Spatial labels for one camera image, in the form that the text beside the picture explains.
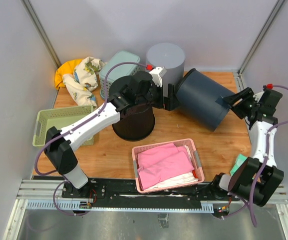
black cylindrical container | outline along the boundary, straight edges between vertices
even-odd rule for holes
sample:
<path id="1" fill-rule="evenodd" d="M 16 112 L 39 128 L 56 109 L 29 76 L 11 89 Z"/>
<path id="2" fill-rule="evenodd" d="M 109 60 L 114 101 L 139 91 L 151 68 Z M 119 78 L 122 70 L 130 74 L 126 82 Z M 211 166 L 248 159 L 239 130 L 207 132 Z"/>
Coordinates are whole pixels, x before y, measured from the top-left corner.
<path id="1" fill-rule="evenodd" d="M 214 131 L 229 111 L 223 97 L 234 93 L 209 77 L 191 69 L 176 87 L 182 109 Z"/>
<path id="2" fill-rule="evenodd" d="M 117 79 L 109 88 L 109 95 L 118 92 L 129 84 L 132 76 Z M 155 126 L 155 117 L 151 106 L 141 106 L 137 112 L 113 124 L 115 133 L 127 141 L 139 141 L 147 137 Z"/>

wooden table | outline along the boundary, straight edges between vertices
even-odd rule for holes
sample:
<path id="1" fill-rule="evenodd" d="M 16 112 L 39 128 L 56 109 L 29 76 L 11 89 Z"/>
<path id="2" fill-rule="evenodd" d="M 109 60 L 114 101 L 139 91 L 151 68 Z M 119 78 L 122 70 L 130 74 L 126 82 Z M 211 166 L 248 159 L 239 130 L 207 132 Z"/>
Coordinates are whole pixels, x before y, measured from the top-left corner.
<path id="1" fill-rule="evenodd" d="M 204 72 L 216 82 L 233 92 L 236 85 L 231 72 Z M 103 103 L 99 88 L 93 92 L 98 106 Z M 66 88 L 60 88 L 54 108 L 76 106 Z M 82 146 L 76 152 L 78 162 L 89 177 L 134 178 L 131 150 L 134 146 L 191 138 L 196 146 L 206 181 L 211 181 L 220 172 L 229 173 L 238 154 L 250 154 L 250 141 L 245 121 L 230 111 L 220 126 L 211 132 L 178 110 L 155 109 L 153 132 L 144 140 L 129 142 L 120 139 L 109 126 L 94 136 L 94 145 Z M 42 154 L 38 169 L 45 173 L 54 167 Z"/>

pink cloth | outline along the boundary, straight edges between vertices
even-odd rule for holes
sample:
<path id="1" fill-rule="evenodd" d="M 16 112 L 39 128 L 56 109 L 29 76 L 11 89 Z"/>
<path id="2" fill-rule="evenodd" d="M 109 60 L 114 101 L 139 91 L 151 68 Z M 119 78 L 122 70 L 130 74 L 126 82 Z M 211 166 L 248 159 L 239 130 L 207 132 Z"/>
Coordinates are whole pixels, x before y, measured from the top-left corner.
<path id="1" fill-rule="evenodd" d="M 138 164 L 140 166 L 138 175 L 143 190 L 194 170 L 185 147 L 177 148 L 173 143 L 138 154 Z"/>

gray floor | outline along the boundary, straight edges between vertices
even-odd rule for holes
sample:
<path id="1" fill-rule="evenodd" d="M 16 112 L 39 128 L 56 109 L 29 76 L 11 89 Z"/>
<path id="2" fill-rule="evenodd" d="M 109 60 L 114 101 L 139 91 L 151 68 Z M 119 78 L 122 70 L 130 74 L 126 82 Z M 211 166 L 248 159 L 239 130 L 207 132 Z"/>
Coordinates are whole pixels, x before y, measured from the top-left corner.
<path id="1" fill-rule="evenodd" d="M 232 204 L 231 211 L 239 204 Z M 152 212 L 91 211 L 83 217 L 65 216 L 55 210 L 27 210 L 18 240 L 284 240 L 274 205 L 255 206 L 258 227 L 252 226 L 247 209 L 219 220 L 207 213 L 170 213 L 160 226 Z M 27 228 L 27 218 L 33 230 Z M 38 232 L 55 225 L 49 230 Z"/>

white cloth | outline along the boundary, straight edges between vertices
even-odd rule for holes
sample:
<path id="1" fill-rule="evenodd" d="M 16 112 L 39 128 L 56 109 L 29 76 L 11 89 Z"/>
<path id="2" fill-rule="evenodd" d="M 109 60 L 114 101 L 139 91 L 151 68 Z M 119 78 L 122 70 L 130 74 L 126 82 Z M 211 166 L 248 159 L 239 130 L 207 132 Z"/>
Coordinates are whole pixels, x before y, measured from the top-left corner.
<path id="1" fill-rule="evenodd" d="M 189 148 L 187 146 L 184 146 L 187 150 L 188 156 L 190 158 L 190 160 L 192 159 L 192 156 L 189 152 Z M 195 178 L 192 172 L 189 173 L 184 173 L 181 174 L 179 176 L 175 176 L 175 177 L 171 177 L 170 179 L 166 179 L 164 181 L 161 181 L 149 188 L 147 188 L 147 190 L 151 190 L 151 189 L 156 189 L 156 188 L 167 188 L 167 187 L 173 187 L 176 185 L 180 185 L 180 184 L 190 184 L 190 183 L 197 183 L 198 182 L 198 178 Z"/>
<path id="2" fill-rule="evenodd" d="M 96 98 L 91 92 L 98 86 L 96 73 L 104 65 L 100 59 L 89 56 L 75 67 L 73 74 L 63 75 L 63 83 L 77 105 L 97 107 Z"/>

